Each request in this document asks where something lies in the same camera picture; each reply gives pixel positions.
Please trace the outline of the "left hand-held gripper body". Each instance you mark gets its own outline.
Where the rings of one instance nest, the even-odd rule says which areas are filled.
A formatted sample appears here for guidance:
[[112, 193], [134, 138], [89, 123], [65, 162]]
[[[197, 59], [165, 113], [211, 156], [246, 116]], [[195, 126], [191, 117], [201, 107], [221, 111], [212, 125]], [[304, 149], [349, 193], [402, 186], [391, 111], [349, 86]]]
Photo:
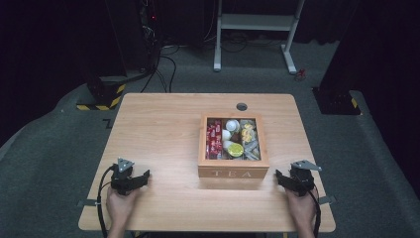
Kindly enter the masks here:
[[128, 195], [133, 190], [131, 186], [133, 165], [133, 162], [123, 158], [118, 158], [117, 163], [113, 165], [111, 187], [121, 195]]

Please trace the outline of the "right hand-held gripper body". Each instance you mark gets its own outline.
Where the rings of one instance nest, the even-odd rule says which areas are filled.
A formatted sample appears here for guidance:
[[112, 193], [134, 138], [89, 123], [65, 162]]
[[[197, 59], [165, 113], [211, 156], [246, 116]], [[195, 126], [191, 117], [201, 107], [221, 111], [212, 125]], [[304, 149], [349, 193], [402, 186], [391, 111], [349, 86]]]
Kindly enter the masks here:
[[321, 172], [322, 168], [307, 161], [302, 160], [291, 164], [290, 176], [297, 182], [296, 192], [299, 196], [305, 195], [315, 187], [312, 171]]

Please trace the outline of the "wooden tea box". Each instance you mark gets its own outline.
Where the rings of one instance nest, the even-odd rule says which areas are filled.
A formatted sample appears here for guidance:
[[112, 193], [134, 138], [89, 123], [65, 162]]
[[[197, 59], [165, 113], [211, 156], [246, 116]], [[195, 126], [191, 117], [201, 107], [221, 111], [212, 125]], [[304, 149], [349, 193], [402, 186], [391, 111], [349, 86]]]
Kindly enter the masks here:
[[[261, 159], [250, 161], [243, 154], [241, 157], [231, 157], [227, 149], [222, 150], [222, 158], [209, 160], [206, 158], [206, 131], [210, 120], [219, 119], [222, 131], [227, 130], [225, 124], [228, 120], [252, 120], [256, 123], [256, 140], [260, 145]], [[212, 113], [204, 114], [201, 118], [198, 175], [201, 178], [224, 178], [224, 179], [263, 179], [269, 168], [269, 158], [265, 145], [263, 119], [259, 114], [250, 113]]]

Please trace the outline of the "brown capsule with green lid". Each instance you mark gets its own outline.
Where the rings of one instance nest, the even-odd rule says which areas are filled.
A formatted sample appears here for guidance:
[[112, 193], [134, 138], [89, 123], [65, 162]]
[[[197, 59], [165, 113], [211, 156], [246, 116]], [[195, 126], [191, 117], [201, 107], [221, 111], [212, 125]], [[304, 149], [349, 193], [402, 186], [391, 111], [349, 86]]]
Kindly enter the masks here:
[[233, 158], [241, 157], [244, 153], [244, 148], [241, 144], [232, 143], [227, 147], [228, 154]]

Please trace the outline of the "person's right hand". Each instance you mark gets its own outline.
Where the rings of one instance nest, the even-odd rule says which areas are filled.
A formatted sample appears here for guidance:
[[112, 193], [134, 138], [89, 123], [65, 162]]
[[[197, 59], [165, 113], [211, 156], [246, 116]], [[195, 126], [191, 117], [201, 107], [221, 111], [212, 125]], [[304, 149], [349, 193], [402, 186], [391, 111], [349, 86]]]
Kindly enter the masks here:
[[313, 220], [316, 214], [315, 202], [307, 192], [303, 196], [296, 195], [287, 189], [289, 212], [299, 233], [313, 233]]

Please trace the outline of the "person's left hand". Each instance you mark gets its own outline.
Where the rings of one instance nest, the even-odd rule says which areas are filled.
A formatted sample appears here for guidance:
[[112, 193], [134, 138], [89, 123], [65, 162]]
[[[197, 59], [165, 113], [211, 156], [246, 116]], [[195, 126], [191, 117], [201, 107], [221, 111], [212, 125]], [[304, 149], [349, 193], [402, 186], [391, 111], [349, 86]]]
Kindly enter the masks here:
[[116, 189], [108, 188], [106, 207], [111, 218], [110, 230], [112, 232], [125, 231], [139, 192], [136, 189], [128, 195], [121, 195]]

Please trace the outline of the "grey tea bag packet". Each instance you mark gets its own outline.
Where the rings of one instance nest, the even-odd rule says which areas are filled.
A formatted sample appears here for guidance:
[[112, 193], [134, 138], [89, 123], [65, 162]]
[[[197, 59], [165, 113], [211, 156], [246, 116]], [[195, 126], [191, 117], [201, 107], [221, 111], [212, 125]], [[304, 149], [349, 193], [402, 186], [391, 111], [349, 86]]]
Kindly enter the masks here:
[[247, 160], [259, 161], [261, 159], [260, 145], [257, 140], [250, 141], [249, 143], [244, 142], [244, 155]]

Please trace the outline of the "yellow tea bag packet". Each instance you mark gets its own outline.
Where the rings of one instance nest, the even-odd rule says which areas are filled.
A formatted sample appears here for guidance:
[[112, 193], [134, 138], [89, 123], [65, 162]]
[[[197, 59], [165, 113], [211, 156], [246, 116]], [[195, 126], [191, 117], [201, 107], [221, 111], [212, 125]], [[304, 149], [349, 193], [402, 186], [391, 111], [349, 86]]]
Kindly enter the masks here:
[[256, 139], [256, 123], [252, 120], [241, 120], [241, 136], [244, 143], [250, 143]]

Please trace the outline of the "white capsule with pale lid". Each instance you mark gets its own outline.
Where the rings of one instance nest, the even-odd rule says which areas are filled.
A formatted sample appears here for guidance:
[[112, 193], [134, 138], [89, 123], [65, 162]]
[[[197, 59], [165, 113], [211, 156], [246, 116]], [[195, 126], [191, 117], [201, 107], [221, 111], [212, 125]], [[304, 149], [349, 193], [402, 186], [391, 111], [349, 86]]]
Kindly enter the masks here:
[[226, 122], [225, 127], [230, 132], [238, 132], [240, 129], [240, 123], [238, 120], [230, 119]]

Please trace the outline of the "red sachets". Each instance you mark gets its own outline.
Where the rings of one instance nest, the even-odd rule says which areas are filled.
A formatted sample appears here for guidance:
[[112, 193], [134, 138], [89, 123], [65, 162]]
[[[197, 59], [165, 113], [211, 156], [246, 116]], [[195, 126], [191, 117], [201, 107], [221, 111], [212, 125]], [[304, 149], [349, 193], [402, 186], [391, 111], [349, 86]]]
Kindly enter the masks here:
[[206, 131], [206, 158], [218, 160], [222, 158], [222, 126], [219, 119], [210, 120]]

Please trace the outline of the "dark equipment rack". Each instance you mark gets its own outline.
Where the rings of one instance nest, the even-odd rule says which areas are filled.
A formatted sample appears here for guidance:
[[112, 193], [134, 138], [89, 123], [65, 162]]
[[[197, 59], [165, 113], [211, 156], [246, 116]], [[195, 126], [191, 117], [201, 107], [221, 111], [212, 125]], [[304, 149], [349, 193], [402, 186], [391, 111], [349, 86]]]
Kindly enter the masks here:
[[156, 0], [136, 0], [138, 5], [139, 23], [142, 27], [143, 48], [146, 64], [142, 72], [153, 71], [158, 65], [161, 48], [161, 30], [158, 22], [158, 6]]

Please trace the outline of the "white metal stand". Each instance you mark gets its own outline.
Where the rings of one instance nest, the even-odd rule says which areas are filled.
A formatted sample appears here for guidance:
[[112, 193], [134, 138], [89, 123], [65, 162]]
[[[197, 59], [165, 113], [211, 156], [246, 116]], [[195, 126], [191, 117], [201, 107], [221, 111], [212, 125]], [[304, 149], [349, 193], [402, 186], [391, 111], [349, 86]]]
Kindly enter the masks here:
[[224, 13], [222, 10], [223, 0], [218, 0], [213, 69], [215, 71], [220, 71], [222, 68], [221, 37], [223, 30], [275, 31], [288, 33], [287, 41], [284, 45], [280, 46], [280, 49], [288, 72], [290, 74], [296, 74], [298, 70], [292, 59], [290, 48], [300, 21], [304, 3], [305, 0], [298, 0], [297, 7], [293, 15], [249, 15]]

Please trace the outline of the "black post with striped base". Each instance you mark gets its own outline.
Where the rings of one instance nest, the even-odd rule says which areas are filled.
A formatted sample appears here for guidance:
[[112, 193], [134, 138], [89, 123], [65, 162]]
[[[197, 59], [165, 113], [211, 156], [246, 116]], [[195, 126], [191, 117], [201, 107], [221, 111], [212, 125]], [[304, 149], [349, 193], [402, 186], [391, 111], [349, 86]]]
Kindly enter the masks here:
[[108, 0], [72, 0], [77, 30], [78, 66], [87, 94], [76, 103], [79, 110], [112, 110], [125, 84], [105, 82], [104, 76], [125, 75], [126, 69]]

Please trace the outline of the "black post with dark base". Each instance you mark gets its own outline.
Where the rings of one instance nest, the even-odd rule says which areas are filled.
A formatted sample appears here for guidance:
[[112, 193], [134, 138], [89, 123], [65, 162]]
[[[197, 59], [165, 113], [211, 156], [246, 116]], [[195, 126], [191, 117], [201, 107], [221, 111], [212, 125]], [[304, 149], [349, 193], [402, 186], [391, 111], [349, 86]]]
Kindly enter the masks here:
[[361, 0], [355, 0], [352, 14], [346, 25], [346, 31], [341, 39], [332, 60], [318, 87], [312, 88], [319, 110], [327, 115], [360, 115], [361, 110], [350, 94], [355, 83], [353, 70], [355, 69], [356, 54], [354, 50], [358, 36], [357, 29], [358, 7]]

